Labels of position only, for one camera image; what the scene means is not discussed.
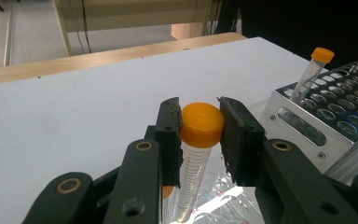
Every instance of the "orange cap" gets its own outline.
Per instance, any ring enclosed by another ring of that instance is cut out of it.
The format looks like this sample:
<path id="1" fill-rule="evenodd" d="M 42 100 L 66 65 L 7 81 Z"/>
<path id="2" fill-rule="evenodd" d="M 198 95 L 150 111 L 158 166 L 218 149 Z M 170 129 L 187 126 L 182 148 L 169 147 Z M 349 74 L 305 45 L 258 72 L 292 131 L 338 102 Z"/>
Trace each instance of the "orange cap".
<path id="1" fill-rule="evenodd" d="M 310 57 L 322 63 L 330 63 L 334 57 L 334 52 L 329 49 L 316 48 Z"/>
<path id="2" fill-rule="evenodd" d="M 168 198 L 170 194 L 172 193 L 173 186 L 162 186 L 162 198 Z"/>
<path id="3" fill-rule="evenodd" d="M 193 103 L 182 111 L 182 140 L 192 147 L 209 148 L 220 141 L 223 131 L 223 114 L 213 105 Z"/>

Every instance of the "wooden table edge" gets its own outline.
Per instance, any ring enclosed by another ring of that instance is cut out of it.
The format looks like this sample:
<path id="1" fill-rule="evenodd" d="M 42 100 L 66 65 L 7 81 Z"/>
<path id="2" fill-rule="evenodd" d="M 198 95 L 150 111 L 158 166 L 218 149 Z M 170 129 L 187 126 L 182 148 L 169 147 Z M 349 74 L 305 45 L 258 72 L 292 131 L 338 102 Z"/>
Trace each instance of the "wooden table edge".
<path id="1" fill-rule="evenodd" d="M 22 63 L 7 67 L 0 67 L 0 82 L 20 80 L 31 77 L 42 77 L 62 72 L 74 71 L 77 69 L 90 68 L 109 63 L 117 63 L 136 58 L 175 52 L 184 49 L 196 49 L 218 45 L 243 40 L 245 38 L 246 37 L 238 33 L 207 35 L 127 49 L 108 50 L 104 52 L 53 59 L 42 62 Z"/>

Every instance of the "black cable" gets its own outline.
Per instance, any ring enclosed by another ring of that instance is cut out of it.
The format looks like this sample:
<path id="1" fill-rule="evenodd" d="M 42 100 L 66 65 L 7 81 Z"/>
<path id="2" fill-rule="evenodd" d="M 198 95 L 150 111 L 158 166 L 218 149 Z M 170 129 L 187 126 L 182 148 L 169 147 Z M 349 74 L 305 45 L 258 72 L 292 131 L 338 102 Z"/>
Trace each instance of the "black cable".
<path id="1" fill-rule="evenodd" d="M 91 53 L 90 42 L 89 42 L 89 33 L 87 31 L 86 9 L 84 8 L 84 0 L 81 0 L 81 3 L 83 5 L 84 35 L 86 36 L 87 45 L 89 46 L 89 53 Z"/>

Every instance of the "floor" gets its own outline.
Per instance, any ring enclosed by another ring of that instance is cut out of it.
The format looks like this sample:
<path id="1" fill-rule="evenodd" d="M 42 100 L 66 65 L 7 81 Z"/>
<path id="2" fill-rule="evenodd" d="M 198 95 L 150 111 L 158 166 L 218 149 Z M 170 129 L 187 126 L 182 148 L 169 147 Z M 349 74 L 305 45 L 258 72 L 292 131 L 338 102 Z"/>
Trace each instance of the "floor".
<path id="1" fill-rule="evenodd" d="M 0 66 L 66 57 L 52 0 L 0 0 L 0 4 L 5 10 L 0 11 Z M 69 40 L 75 55 L 89 52 L 84 32 L 70 33 Z M 171 40 L 170 25 L 89 32 L 92 52 Z"/>

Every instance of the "test tube rack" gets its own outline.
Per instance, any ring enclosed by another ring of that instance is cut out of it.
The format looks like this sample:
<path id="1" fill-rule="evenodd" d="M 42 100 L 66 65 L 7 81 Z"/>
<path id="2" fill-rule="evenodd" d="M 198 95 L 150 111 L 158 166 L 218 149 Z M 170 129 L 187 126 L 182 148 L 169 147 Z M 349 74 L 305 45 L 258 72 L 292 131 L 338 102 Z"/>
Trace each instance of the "test tube rack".
<path id="1" fill-rule="evenodd" d="M 293 142 L 325 174 L 358 158 L 358 62 L 320 74 L 300 105 L 289 100 L 295 86 L 271 94 L 260 119 L 267 138 Z"/>

